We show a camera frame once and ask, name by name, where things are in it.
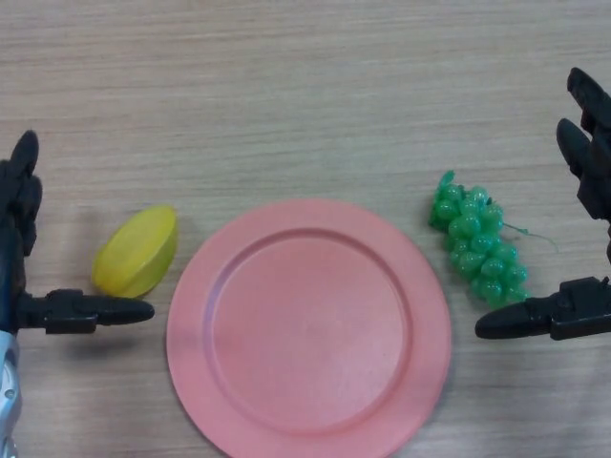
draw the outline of grape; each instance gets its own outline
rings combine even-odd
[[[471,281],[471,291],[478,296],[480,299],[484,299],[484,297],[481,294],[481,277],[475,277],[472,281]]]
[[[481,268],[481,264],[483,264],[485,260],[485,255],[468,251],[460,256],[458,267],[465,272],[476,273]]]
[[[460,261],[460,257],[462,256],[462,253],[457,253],[455,251],[452,251],[450,253],[450,263],[456,267],[458,265],[458,262]]]
[[[463,199],[464,194],[463,190],[460,189],[460,186],[455,184],[449,184],[441,190],[441,197],[452,202],[458,202]]]
[[[474,186],[473,189],[469,191],[468,197],[479,202],[481,205],[485,205],[488,201],[488,191],[481,186]]]
[[[497,258],[488,258],[481,266],[481,273],[491,279],[500,277],[505,270],[505,262]]]
[[[509,243],[501,243],[492,251],[492,256],[505,262],[513,262],[517,259],[517,250]]]
[[[507,271],[503,274],[503,280],[511,286],[518,285],[526,281],[528,271],[521,264],[512,264],[507,267]]]
[[[446,251],[452,251],[454,246],[456,245],[456,239],[450,237],[450,235],[446,236],[443,239],[443,248]]]
[[[528,272],[516,248],[501,240],[502,208],[481,186],[466,193],[452,181],[448,172],[437,187],[429,225],[447,234],[444,248],[454,269],[491,307],[524,301],[529,295],[520,285]]]
[[[463,215],[456,220],[458,221],[460,232],[468,238],[473,237],[481,231],[481,223],[479,222],[479,218],[475,215]]]
[[[466,253],[467,251],[469,251],[469,241],[468,240],[464,240],[464,239],[459,239],[454,243],[454,251],[460,253],[461,255],[463,253]]]
[[[528,293],[519,286],[508,286],[505,291],[507,303],[523,302],[528,298]]]
[[[458,208],[460,209],[460,213],[462,215],[477,215],[481,209],[479,202],[471,198],[461,200],[458,204]]]
[[[484,299],[491,304],[499,304],[503,299],[503,285],[497,280],[484,280],[479,285]]]
[[[464,238],[458,219],[453,219],[450,222],[450,225],[448,226],[448,234],[450,234],[450,237],[453,239]]]
[[[451,200],[447,199],[439,200],[437,203],[435,203],[434,211],[439,219],[444,219],[447,221],[450,221],[459,215],[457,205]]]
[[[495,203],[481,211],[481,224],[486,231],[498,232],[503,228],[503,210]]]
[[[477,234],[471,239],[471,249],[476,253],[486,254],[495,246],[495,235]]]

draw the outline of green grapes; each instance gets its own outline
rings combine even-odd
[[[450,263],[468,281],[471,291],[492,307],[529,297],[522,284],[528,271],[517,249],[502,241],[503,210],[486,189],[466,190],[453,184],[453,172],[442,177],[434,196],[429,225],[447,234],[444,247]]]

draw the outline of grape bunch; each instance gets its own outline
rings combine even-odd
[[[500,236],[503,210],[486,189],[466,190],[453,184],[454,173],[441,178],[434,196],[429,225],[446,233],[444,245],[458,274],[491,307],[522,302],[528,273],[517,249]]]

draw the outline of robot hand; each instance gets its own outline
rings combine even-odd
[[[573,69],[567,89],[582,109],[581,128],[568,119],[557,128],[560,151],[579,179],[578,199],[593,219],[611,222],[611,97],[580,69]],[[611,237],[611,226],[608,231]],[[607,246],[611,261],[611,241]],[[611,331],[609,279],[566,281],[559,291],[491,312],[475,325],[482,339],[514,339],[550,334],[554,340]]]
[[[11,438],[21,411],[19,346],[23,328],[44,328],[47,334],[92,333],[97,324],[137,323],[155,310],[143,301],[85,296],[79,290],[57,290],[36,299],[25,291],[24,257],[36,241],[36,215],[42,184],[33,170],[38,139],[26,132],[10,160],[0,161],[0,458],[16,458]]]

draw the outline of wooden table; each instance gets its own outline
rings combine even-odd
[[[426,219],[436,181],[454,168],[458,181],[488,187],[512,224],[558,244],[556,254],[516,237],[533,293],[608,272],[606,227],[577,202],[555,129],[579,119],[565,91],[571,67],[611,89],[610,20],[603,0],[2,2],[3,156],[28,128],[41,140],[32,293],[90,290],[95,249],[148,204],[172,203],[181,224],[177,258],[149,297],[153,321],[19,336],[22,455],[221,456],[173,392],[169,302],[207,237],[292,197],[379,213],[444,284],[451,375],[397,457],[608,455],[609,337],[477,340],[484,308],[447,268]]]

